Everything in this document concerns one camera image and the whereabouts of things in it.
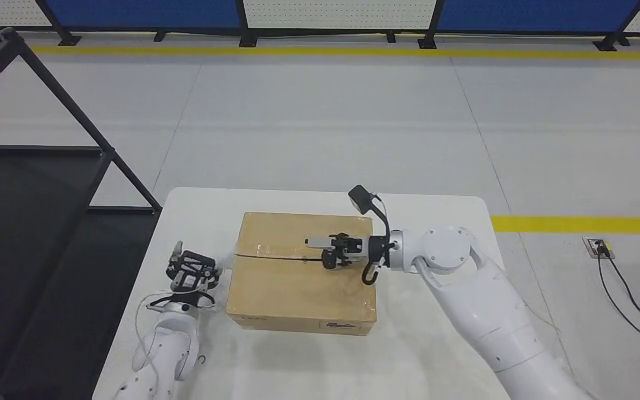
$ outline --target white table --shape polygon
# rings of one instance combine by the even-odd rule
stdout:
[[[469,228],[501,267],[483,200],[463,196],[381,194],[392,229],[420,232]],[[131,371],[138,344],[134,314],[140,299],[166,289],[165,268],[178,240],[221,258],[234,248],[245,211],[357,215],[346,193],[174,189],[166,201],[111,351],[94,392],[111,399]],[[375,218],[374,231],[384,233]],[[244,331],[225,313],[203,313],[197,366],[177,399],[508,399],[489,367],[456,333],[418,275],[382,271],[378,322],[366,337]],[[214,291],[226,301],[231,271]],[[156,313],[142,310],[141,332]]]

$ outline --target yellow floor line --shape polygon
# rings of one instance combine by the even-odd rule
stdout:
[[[346,47],[127,47],[32,46],[40,54],[111,56],[355,56],[355,57],[482,57],[520,59],[640,60],[640,53],[593,51],[460,50]]]
[[[496,232],[640,234],[638,217],[493,216]]]

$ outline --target gray floor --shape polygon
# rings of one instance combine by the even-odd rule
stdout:
[[[477,195],[495,215],[640,215],[640,62],[43,60],[161,202],[177,186],[345,191],[362,183]],[[91,144],[26,65],[0,74],[0,93],[0,144]],[[145,204],[116,170],[94,202]],[[533,317],[554,355],[596,397],[638,398],[640,335],[609,304],[580,236],[498,239],[517,289],[558,329]],[[607,238],[640,293],[639,238]],[[608,269],[605,277],[640,323]]]

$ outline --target wall socket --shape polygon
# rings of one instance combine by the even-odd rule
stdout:
[[[613,250],[611,249],[611,245],[606,240],[604,240],[602,238],[583,237],[582,241],[584,242],[584,245],[587,248],[587,252],[591,256],[591,258],[598,258],[598,244],[597,243],[599,241],[603,241],[604,245],[607,246],[607,249],[609,249],[609,254],[611,254],[611,259],[613,260],[614,258],[616,258],[616,255],[613,254]],[[600,258],[606,259],[607,257],[603,254],[603,255],[600,256]]]

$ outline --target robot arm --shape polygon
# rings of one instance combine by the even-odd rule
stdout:
[[[135,373],[120,385],[115,399],[174,398],[176,381],[187,379],[198,358],[200,309],[215,304],[207,291],[217,286],[221,272],[215,260],[182,251],[182,242],[178,242],[166,269],[172,279],[171,291],[167,297],[147,305],[147,309],[160,315],[133,357]]]
[[[361,214],[372,210],[380,217],[380,210],[373,204],[374,198],[380,200],[377,195],[356,186],[349,197]],[[324,242],[310,238],[307,245],[323,249],[327,269],[368,259],[367,266],[417,270],[456,331],[487,362],[512,399],[592,398],[552,359],[531,325],[522,297],[502,269],[480,251],[467,229],[431,229],[424,234],[389,232],[386,215],[382,220],[385,236],[350,238],[340,234],[339,240],[337,236]],[[477,267],[473,276],[448,285],[436,278],[455,273],[469,258]],[[365,268],[363,283],[375,282],[377,272],[372,279],[365,279],[367,274]]]

